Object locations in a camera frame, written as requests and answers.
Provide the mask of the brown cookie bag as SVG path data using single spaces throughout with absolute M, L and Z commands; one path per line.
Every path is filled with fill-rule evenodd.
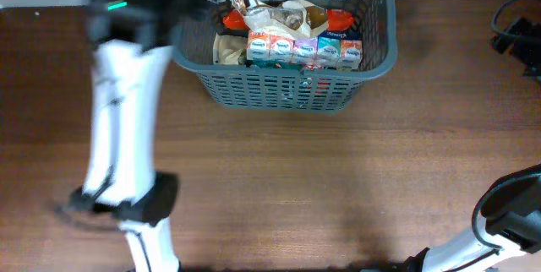
M 306 0 L 287 0 L 275 7 L 260 0 L 232 0 L 232 6 L 250 30 L 269 35 L 309 40 L 329 27 L 327 10 Z

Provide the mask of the San Remo spaghetti packet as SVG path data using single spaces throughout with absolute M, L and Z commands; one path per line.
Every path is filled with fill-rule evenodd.
M 354 22 L 352 14 L 344 10 L 328 9 L 327 15 L 329 19 L 328 31 L 347 30 Z M 242 15 L 237 10 L 231 11 L 222 21 L 230 30 L 249 30 L 249 27 L 244 23 Z

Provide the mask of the Kleenex tissue multipack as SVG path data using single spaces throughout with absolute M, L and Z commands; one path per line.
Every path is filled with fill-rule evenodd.
M 363 61 L 359 33 L 326 31 L 309 40 L 249 32 L 247 59 L 258 66 L 352 71 Z

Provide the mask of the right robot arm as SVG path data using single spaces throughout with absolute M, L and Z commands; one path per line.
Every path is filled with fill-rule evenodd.
M 487 271 L 540 251 L 540 165 L 496 180 L 476 203 L 471 225 L 449 242 L 425 248 L 395 271 Z

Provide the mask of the green Nescafe coffee bag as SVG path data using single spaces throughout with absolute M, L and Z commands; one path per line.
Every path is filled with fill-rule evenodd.
M 324 32 L 309 40 L 249 32 L 246 37 L 217 35 L 213 63 L 294 70 L 337 69 L 351 72 L 363 60 L 361 35 Z

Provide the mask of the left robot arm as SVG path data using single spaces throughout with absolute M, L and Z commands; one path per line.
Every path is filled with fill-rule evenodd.
M 89 0 L 93 46 L 90 160 L 84 183 L 55 208 L 109 214 L 138 271 L 179 271 L 170 215 L 178 177 L 153 161 L 161 85 L 172 60 L 172 32 L 184 18 L 203 19 L 214 0 Z

